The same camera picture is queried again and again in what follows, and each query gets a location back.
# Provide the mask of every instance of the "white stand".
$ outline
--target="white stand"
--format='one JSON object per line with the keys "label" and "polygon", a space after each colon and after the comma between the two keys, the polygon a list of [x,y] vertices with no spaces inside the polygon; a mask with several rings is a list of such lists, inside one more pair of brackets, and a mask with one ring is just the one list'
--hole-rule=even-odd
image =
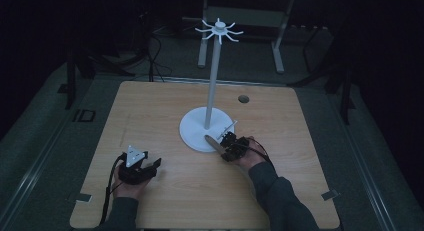
{"label": "white stand", "polygon": [[213,152],[215,149],[211,147],[205,140],[205,135],[214,137],[219,141],[221,139],[220,134],[224,130],[234,132],[234,125],[231,118],[223,111],[213,108],[213,102],[215,98],[215,87],[216,77],[218,74],[219,57],[222,45],[222,35],[225,35],[233,42],[238,40],[232,39],[228,33],[231,34],[242,34],[243,32],[231,32],[227,30],[225,23],[218,21],[215,26],[208,25],[205,21],[203,24],[211,29],[199,30],[199,32],[212,32],[208,37],[202,38],[207,40],[215,35],[213,56],[212,56],[212,67],[211,75],[209,80],[209,95],[207,107],[195,108],[189,111],[181,120],[180,123],[180,135],[183,141],[192,149],[200,152]]}

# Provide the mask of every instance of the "wooden tabletop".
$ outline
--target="wooden tabletop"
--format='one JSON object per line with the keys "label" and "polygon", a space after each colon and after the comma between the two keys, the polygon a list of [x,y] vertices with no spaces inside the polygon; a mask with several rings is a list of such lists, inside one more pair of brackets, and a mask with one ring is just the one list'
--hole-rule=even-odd
{"label": "wooden tabletop", "polygon": [[[216,152],[189,148],[180,137],[181,119],[205,107],[207,94],[207,84],[123,82],[81,190],[93,197],[89,203],[76,203],[71,226],[98,225],[112,164],[132,145],[149,151],[146,164],[162,158],[140,202],[137,227],[268,228],[268,218],[240,170]],[[250,101],[239,102],[240,95]],[[292,182],[321,229],[339,226],[333,201],[321,197],[329,189],[293,89],[217,85],[214,107],[238,121],[238,137],[254,136],[264,146],[278,175]]]}

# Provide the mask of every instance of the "white pole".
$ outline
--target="white pole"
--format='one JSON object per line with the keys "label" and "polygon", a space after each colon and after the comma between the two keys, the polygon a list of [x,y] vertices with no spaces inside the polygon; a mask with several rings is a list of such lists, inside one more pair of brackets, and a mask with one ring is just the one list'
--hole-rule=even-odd
{"label": "white pole", "polygon": [[213,43],[213,54],[212,54],[212,67],[211,76],[209,79],[209,95],[208,95],[208,106],[206,108],[206,119],[205,129],[208,130],[211,123],[212,107],[215,96],[216,76],[218,74],[219,55],[221,54],[221,44],[219,42],[219,36],[215,35]]}

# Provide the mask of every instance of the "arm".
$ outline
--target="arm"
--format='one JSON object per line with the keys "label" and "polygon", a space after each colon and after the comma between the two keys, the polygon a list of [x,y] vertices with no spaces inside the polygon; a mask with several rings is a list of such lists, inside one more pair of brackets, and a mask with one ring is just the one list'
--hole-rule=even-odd
{"label": "arm", "polygon": [[93,231],[136,230],[135,219],[137,217],[138,200],[150,179],[138,185],[126,184],[119,179],[118,170],[119,167],[114,172],[115,182],[112,186],[114,199],[109,218],[106,222],[94,228]]}
{"label": "arm", "polygon": [[[249,147],[266,154],[253,137],[250,137]],[[290,181],[278,177],[272,165],[263,157],[247,150],[245,156],[234,163],[248,172],[255,187],[256,199],[268,214],[272,231],[319,230],[309,209],[296,197]]]}

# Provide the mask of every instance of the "gray sleeve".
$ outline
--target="gray sleeve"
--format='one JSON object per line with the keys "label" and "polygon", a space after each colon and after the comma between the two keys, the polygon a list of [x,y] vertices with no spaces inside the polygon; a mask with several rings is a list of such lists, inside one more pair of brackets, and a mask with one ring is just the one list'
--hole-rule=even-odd
{"label": "gray sleeve", "polygon": [[138,200],[133,198],[113,199],[112,210],[106,222],[93,231],[132,231],[136,230]]}
{"label": "gray sleeve", "polygon": [[319,230],[309,209],[296,197],[287,179],[278,177],[272,166],[259,163],[249,170],[259,205],[268,214],[272,231]]}

